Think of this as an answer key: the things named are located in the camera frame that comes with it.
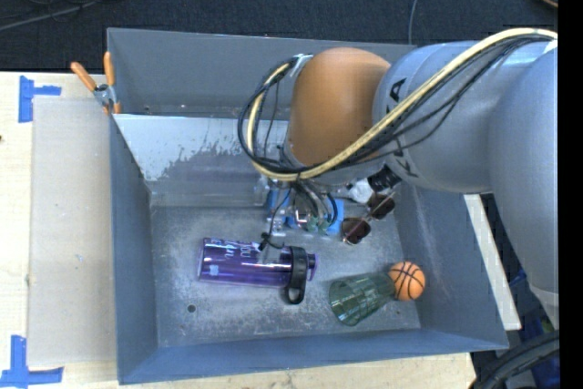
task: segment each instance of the small basketball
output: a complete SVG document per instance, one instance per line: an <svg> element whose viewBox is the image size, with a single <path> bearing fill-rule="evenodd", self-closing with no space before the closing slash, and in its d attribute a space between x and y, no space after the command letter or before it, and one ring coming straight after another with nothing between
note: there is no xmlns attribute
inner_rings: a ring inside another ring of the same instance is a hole
<svg viewBox="0 0 583 389"><path fill-rule="evenodd" d="M401 301L415 300L425 288L425 274L410 261L400 261L388 272L394 282L394 296Z"/></svg>

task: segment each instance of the green glass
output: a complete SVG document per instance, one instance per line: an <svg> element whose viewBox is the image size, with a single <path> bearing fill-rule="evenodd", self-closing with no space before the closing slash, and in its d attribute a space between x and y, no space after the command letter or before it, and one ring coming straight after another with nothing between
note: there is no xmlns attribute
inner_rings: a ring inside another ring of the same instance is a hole
<svg viewBox="0 0 583 389"><path fill-rule="evenodd" d="M394 300L394 283L381 273L340 279L330 286L329 300L336 317L347 326L355 326Z"/></svg>

